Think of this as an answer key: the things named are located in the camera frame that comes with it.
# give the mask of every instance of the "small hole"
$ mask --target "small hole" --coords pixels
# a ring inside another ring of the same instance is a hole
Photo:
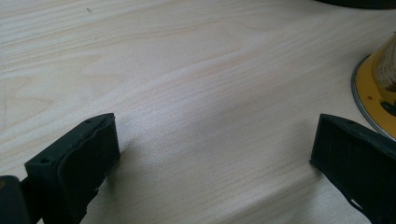
[[[48,163],[52,160],[52,157],[46,157],[44,159],[41,159],[40,163]]]
[[[356,203],[355,200],[352,199],[351,202],[352,202],[353,204],[355,204],[356,206],[358,206],[359,209],[363,210],[363,208],[362,208],[358,203]]]

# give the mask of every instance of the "yellow sander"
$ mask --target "yellow sander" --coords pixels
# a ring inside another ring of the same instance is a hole
[[[363,116],[396,141],[396,35],[358,64],[351,84]]]

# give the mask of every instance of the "wood grain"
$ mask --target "wood grain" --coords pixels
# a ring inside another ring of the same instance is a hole
[[[368,126],[354,66],[396,11],[315,1],[1,1],[0,175],[114,112],[82,223],[369,223],[308,161],[318,116]]]

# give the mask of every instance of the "black clamp jaw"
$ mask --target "black clamp jaw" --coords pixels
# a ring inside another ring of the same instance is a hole
[[[120,159],[114,114],[80,123],[25,163],[28,176],[0,176],[0,223],[78,224]]]
[[[396,223],[396,142],[352,120],[321,115],[311,163],[373,224]]]

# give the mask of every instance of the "light wood surface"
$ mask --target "light wood surface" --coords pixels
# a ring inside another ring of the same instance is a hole
[[[395,24],[307,0],[3,0],[0,175],[114,112],[120,163],[83,224],[369,223],[309,159],[320,113],[368,126],[351,72]]]

